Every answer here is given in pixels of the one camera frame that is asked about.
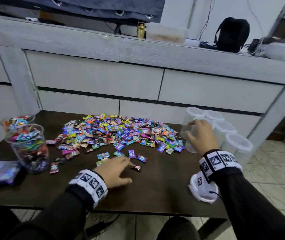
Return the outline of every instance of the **plastic lid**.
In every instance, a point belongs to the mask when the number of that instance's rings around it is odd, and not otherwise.
[[[237,133],[235,127],[227,121],[224,120],[214,120],[214,124],[216,125],[216,129],[219,130],[221,133]]]
[[[205,113],[203,110],[199,109],[199,108],[195,108],[195,107],[188,107],[187,108],[187,113],[190,116],[197,116],[197,117],[205,117]]]
[[[195,117],[193,120],[206,120],[206,121],[208,121],[209,124],[212,125],[212,129],[215,129],[215,127],[216,127],[215,123],[208,118]]]
[[[226,140],[229,144],[240,150],[242,153],[250,153],[253,149],[253,144],[248,139],[239,134],[227,134]]]
[[[217,111],[206,109],[204,112],[206,114],[206,117],[211,119],[211,120],[225,120],[223,115]]]
[[[188,187],[192,195],[199,201],[212,204],[218,197],[218,186],[214,182],[207,183],[202,171],[191,177]]]

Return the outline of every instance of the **left hand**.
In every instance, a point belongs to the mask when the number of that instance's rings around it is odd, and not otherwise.
[[[133,166],[128,157],[114,157],[107,159],[93,171],[100,174],[108,189],[132,183],[131,178],[120,178],[120,174],[127,166]]]

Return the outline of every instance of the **tile floor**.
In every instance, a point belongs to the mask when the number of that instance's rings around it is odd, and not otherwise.
[[[265,141],[244,166],[243,173],[245,178],[285,215],[285,143]],[[39,214],[39,211],[34,210],[13,211],[22,221],[27,221]],[[86,227],[94,225],[99,221],[112,220],[115,217],[116,215],[111,214],[90,214]],[[115,223],[94,239],[133,240],[136,218],[137,240],[156,239],[162,226],[169,219],[168,216],[120,215]],[[199,229],[207,219],[190,218],[196,229]],[[236,240],[232,227],[223,232],[217,240]]]

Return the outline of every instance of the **hand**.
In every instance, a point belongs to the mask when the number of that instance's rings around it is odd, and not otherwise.
[[[97,172],[105,181],[108,189],[132,183],[131,178],[120,178],[120,174],[127,166],[133,166],[128,157],[114,157],[107,159],[93,171]]]
[[[208,121],[194,120],[190,121],[188,125],[196,126],[198,134],[197,137],[194,137],[189,131],[186,131],[186,133],[188,141],[201,156],[212,149],[219,149],[219,145],[213,133],[212,125],[210,125]]]

